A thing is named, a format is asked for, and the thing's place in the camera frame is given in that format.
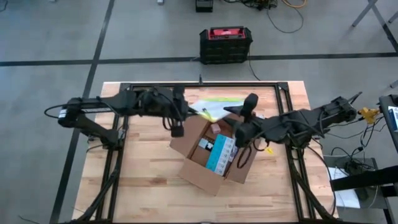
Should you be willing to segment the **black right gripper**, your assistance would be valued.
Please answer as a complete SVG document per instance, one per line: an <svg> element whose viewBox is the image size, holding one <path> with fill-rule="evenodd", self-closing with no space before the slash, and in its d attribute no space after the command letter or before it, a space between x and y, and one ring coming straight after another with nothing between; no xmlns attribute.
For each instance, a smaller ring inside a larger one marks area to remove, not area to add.
<svg viewBox="0 0 398 224"><path fill-rule="evenodd" d="M245 114L244 106L226 106L223 108L233 114ZM231 126L234 131L235 146L243 147L251 139L255 138L258 134L265 130L266 126L271 125L269 119L252 119L244 122L242 119L231 118Z"/></svg>

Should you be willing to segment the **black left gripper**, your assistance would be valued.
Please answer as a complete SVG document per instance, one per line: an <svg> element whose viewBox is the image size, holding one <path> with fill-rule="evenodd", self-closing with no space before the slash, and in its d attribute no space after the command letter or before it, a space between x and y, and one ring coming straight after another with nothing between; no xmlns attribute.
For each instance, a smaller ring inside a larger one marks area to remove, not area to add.
<svg viewBox="0 0 398 224"><path fill-rule="evenodd" d="M151 95L144 98L144 114L173 118L177 121L185 121L186 117L195 116L198 106L189 105L183 96L168 98L164 95Z"/></svg>

